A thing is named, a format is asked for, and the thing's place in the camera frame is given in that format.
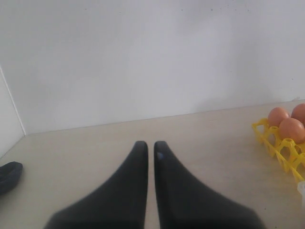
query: white wall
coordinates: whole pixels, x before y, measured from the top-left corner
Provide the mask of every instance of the white wall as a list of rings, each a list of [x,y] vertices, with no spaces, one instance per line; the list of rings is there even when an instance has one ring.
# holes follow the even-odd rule
[[[18,115],[0,68],[0,158],[23,136]]]
[[[26,132],[305,99],[303,0],[0,0]]]

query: brown egg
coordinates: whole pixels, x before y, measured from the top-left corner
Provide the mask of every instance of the brown egg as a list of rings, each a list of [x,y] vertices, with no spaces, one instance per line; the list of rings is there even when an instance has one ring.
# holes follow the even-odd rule
[[[301,123],[305,121],[305,104],[299,104],[296,106],[291,114],[292,118],[299,120]]]
[[[295,118],[284,119],[279,127],[279,135],[282,139],[291,138],[296,144],[305,142],[305,127]]]
[[[282,107],[276,107],[268,115],[268,124],[269,126],[279,127],[280,123],[286,118],[290,118],[289,113]]]

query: egg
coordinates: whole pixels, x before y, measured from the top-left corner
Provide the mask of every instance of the egg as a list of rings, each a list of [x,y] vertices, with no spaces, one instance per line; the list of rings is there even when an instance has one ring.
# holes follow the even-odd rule
[[[299,104],[296,106],[291,114],[292,118],[299,120],[301,123],[305,121],[305,104]]]
[[[282,107],[276,107],[268,115],[268,124],[269,126],[279,127],[280,123],[286,118],[290,118],[289,113]]]
[[[295,118],[284,119],[279,127],[281,139],[291,138],[296,144],[305,142],[305,127]]]

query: yellow egg carton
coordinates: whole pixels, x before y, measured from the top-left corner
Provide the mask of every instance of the yellow egg carton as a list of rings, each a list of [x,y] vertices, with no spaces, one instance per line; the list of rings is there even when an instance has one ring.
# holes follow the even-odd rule
[[[286,173],[292,172],[295,181],[305,180],[305,143],[296,144],[290,138],[281,139],[277,126],[269,126],[266,118],[252,124],[256,139],[264,144],[271,157],[276,156]]]

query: beige table surface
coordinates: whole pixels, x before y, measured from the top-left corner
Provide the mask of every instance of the beige table surface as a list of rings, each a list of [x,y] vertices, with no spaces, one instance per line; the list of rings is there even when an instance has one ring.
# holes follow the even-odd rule
[[[289,111],[301,103],[280,104]],[[251,123],[279,104],[29,135],[1,160],[24,164],[19,185],[0,197],[1,229],[41,229],[49,217],[102,184],[133,143],[149,145],[146,229],[159,228],[153,144],[165,140],[182,163],[223,195],[253,208],[270,229],[298,229],[301,195],[254,138]]]

